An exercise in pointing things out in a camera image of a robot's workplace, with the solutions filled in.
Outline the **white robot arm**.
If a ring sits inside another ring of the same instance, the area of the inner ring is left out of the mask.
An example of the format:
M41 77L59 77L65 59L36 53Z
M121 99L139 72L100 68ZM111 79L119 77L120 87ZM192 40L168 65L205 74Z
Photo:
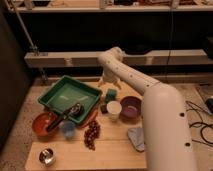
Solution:
M143 96L142 115L148 171L198 171L182 94L173 86L123 63L113 47L99 54L103 67L99 85L126 82Z

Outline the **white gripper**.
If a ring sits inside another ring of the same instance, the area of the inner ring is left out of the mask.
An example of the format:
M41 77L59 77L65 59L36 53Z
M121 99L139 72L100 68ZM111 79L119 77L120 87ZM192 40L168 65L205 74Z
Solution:
M107 67L103 68L102 79L98 81L98 87L101 87L105 84L105 82L113 83L118 89L122 89L121 85L119 84L118 77Z

